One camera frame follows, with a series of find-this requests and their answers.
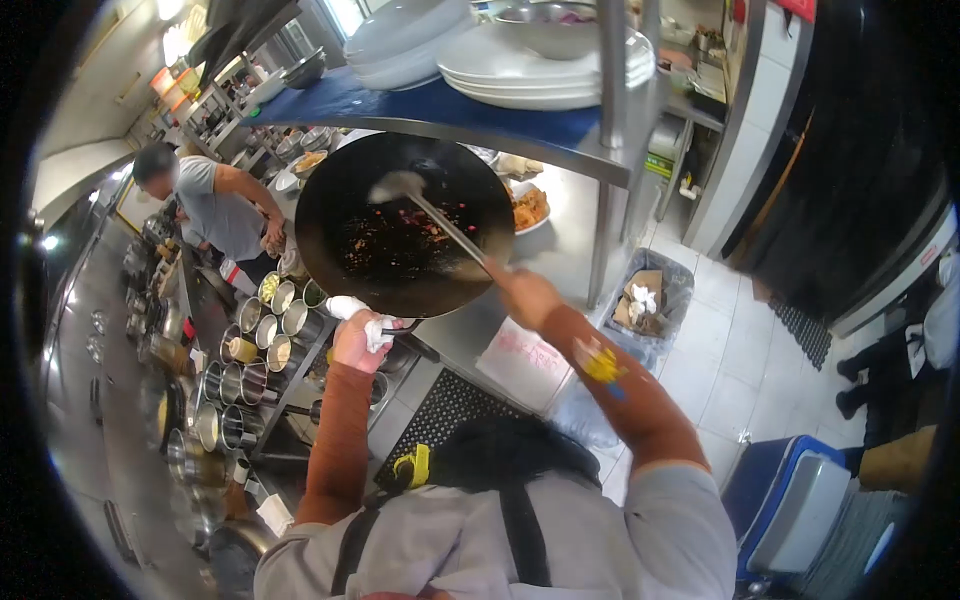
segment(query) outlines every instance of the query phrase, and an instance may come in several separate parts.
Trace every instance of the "stack of plates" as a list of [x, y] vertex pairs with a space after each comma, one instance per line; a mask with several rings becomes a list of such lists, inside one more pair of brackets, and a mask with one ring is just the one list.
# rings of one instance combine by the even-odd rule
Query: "stack of plates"
[[462, 0], [392, 0], [344, 45], [344, 58], [368, 89], [410, 89], [439, 77], [437, 51], [473, 27]]
[[[437, 64], [446, 82], [485, 104], [527, 110], [570, 110], [600, 104], [600, 56], [545, 59], [518, 43], [506, 28], [482, 25], [440, 49]], [[643, 35], [627, 32], [627, 87], [653, 77], [653, 47]]]

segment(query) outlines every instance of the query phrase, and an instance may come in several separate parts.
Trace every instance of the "trash bin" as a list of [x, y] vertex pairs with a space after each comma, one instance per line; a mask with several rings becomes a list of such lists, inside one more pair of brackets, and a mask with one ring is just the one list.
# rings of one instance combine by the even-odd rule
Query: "trash bin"
[[[613, 320], [613, 309], [604, 319], [600, 332], [610, 338], [637, 362], [652, 372], [657, 361], [673, 347], [680, 325], [684, 322], [686, 309], [693, 298], [693, 274], [684, 265], [662, 254], [641, 248], [636, 251], [622, 279], [617, 282], [614, 293], [617, 299], [627, 281], [637, 271], [663, 271], [662, 306], [658, 310], [666, 318], [663, 338], [655, 338], [632, 331]], [[566, 435], [586, 447], [610, 448], [619, 443], [619, 438], [607, 422], [603, 411], [594, 401], [587, 387], [579, 378], [567, 384], [554, 402], [550, 420]]]

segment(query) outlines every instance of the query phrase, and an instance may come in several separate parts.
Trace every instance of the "handwritten note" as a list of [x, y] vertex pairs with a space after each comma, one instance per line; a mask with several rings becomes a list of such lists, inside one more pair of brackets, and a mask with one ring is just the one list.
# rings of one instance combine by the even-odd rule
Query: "handwritten note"
[[518, 404], [544, 417], [564, 383], [570, 366], [542, 338], [509, 317], [476, 363]]

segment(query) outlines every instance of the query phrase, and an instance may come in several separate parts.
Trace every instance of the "black wok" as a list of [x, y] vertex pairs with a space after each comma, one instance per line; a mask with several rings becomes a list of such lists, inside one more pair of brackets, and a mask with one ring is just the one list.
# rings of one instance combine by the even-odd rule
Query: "black wok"
[[361, 138], [320, 163], [300, 194], [297, 246], [330, 296], [355, 296], [400, 318], [438, 317], [492, 281], [410, 199], [368, 203], [373, 185], [400, 170], [423, 176], [423, 197], [485, 254], [507, 262], [514, 212], [496, 174], [460, 144], [402, 133]]

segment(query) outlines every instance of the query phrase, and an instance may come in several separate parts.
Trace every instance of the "floor mat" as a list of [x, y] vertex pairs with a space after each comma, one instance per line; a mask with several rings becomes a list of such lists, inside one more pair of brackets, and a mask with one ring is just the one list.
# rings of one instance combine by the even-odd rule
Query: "floor mat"
[[810, 359], [817, 371], [823, 368], [824, 361], [827, 359], [827, 353], [830, 351], [830, 343], [833, 336], [827, 331], [827, 328], [813, 321], [804, 313], [796, 308], [787, 306], [778, 300], [770, 300], [770, 308], [774, 310], [777, 318], [786, 326], [786, 330], [793, 335], [804, 350], [806, 357]]
[[373, 482], [383, 487], [394, 478], [394, 462], [410, 454], [417, 444], [426, 444], [431, 450], [442, 444], [462, 422], [490, 415], [523, 415], [506, 402], [487, 394], [449, 369], [441, 371], [433, 387], [414, 413], [410, 424], [397, 440]]

